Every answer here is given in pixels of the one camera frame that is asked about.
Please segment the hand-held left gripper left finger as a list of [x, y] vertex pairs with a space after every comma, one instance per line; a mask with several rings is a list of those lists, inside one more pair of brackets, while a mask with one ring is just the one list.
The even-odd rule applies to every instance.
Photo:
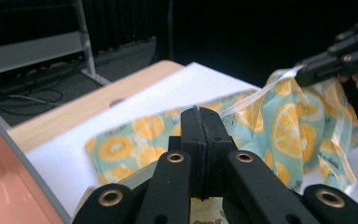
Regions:
[[189, 108], [181, 114], [181, 149], [191, 158], [191, 196], [198, 199], [202, 198], [200, 153], [203, 142], [199, 110], [196, 107]]

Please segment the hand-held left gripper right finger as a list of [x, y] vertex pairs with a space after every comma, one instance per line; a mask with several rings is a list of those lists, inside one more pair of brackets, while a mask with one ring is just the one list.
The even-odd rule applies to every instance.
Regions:
[[224, 194], [225, 161], [234, 149], [234, 142], [215, 111], [201, 107], [200, 121], [204, 137], [200, 157], [200, 198], [206, 200]]

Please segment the orange slice print cloth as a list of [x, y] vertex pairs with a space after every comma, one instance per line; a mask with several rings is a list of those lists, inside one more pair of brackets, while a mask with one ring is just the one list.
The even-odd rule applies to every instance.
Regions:
[[[260, 156], [289, 189], [298, 191], [313, 170], [330, 187], [355, 185], [346, 155], [358, 146], [358, 119], [335, 79], [301, 88], [281, 70], [260, 91], [235, 92], [205, 106], [220, 114], [238, 148]], [[101, 181], [117, 182], [167, 151], [168, 138], [182, 130], [180, 113], [166, 110], [92, 137], [85, 149]]]

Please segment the black curtain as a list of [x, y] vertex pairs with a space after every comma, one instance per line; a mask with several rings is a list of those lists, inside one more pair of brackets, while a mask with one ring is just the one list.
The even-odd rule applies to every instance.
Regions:
[[130, 42], [168, 41], [167, 19], [172, 0], [82, 0], [92, 53], [119, 49]]

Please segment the metal stand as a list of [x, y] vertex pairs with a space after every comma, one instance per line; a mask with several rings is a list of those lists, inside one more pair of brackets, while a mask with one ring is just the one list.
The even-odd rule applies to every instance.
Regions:
[[94, 82], [100, 84], [101, 86], [106, 86], [110, 83], [110, 81], [98, 75], [96, 72], [96, 67], [94, 63], [92, 47], [90, 42], [90, 35], [89, 35], [87, 21], [86, 21], [84, 7], [83, 7], [83, 1], [73, 0], [73, 2], [76, 8], [80, 42], [83, 49], [85, 65], [86, 65], [86, 67], [81, 70], [81, 73], [84, 76], [93, 80]]

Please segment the grey shelf board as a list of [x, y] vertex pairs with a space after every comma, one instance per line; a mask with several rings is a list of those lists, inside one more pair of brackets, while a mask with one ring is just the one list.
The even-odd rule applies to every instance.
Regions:
[[0, 73], [82, 51], [79, 32], [53, 35], [0, 47]]

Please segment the pink plastic basket grey rim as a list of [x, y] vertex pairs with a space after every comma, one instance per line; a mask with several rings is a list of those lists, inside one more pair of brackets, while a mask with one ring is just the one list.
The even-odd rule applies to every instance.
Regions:
[[0, 129], [0, 224], [67, 224], [69, 215]]

